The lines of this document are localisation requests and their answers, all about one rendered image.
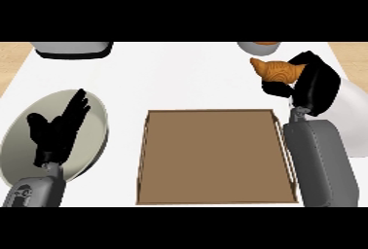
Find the grey appliance with black base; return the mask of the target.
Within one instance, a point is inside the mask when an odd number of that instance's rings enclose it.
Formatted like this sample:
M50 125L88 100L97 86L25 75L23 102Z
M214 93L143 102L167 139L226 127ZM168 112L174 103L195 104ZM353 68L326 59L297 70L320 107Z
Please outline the grey appliance with black base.
M112 42L31 42L36 54L51 59L103 58L112 50Z

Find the grey bowl with orange contents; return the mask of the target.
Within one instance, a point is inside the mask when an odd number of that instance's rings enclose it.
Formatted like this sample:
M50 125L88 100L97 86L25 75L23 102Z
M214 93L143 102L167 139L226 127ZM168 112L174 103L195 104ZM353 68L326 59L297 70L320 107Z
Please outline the grey bowl with orange contents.
M268 55L271 54L280 43L276 42L274 44L268 44L268 45L264 45L264 44L257 44L254 42L237 42L236 43L239 48L249 54L252 55Z

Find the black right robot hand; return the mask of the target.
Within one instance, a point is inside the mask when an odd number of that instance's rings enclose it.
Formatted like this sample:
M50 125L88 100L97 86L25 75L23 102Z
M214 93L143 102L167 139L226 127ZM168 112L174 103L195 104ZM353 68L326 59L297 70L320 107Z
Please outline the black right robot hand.
M311 51L300 53L289 64L304 65L294 87L282 82L261 82L263 91L277 97L291 98L291 105L310 110L308 116L326 112L335 101L341 77L332 67Z

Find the golden brown croissant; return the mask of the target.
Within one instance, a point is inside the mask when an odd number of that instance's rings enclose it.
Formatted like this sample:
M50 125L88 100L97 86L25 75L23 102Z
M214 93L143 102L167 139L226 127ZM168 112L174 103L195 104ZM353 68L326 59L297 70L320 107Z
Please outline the golden brown croissant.
M295 82L304 69L304 64L292 65L285 61L264 62L257 58L249 59L249 64L264 82L282 82L286 85Z

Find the brown wooden tray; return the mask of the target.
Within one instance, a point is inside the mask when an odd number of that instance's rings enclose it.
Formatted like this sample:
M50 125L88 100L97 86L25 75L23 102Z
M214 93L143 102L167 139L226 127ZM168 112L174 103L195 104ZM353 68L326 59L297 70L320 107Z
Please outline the brown wooden tray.
M149 111L138 204L295 203L280 124L263 110Z

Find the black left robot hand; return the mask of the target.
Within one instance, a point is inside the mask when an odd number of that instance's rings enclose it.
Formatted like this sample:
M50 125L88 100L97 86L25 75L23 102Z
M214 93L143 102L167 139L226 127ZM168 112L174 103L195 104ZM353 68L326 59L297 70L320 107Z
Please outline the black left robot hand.
M62 165L67 160L88 110L85 91L79 89L51 122L38 113L26 115L29 139L36 145L32 163L36 167L48 162Z

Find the pale grey-green plate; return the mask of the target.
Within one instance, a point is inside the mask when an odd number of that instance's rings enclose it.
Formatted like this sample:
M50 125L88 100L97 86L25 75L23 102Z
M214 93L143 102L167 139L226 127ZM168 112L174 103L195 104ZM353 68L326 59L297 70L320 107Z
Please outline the pale grey-green plate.
M76 91L57 91L39 98L22 111L8 126L0 143L0 176L13 186L22 178L44 177L45 171L32 165L35 143L29 139L26 115L38 113L47 121L65 111ZM90 110L85 114L73 149L63 163L63 179L72 181L94 165L107 142L107 113L103 103L93 93L85 94Z

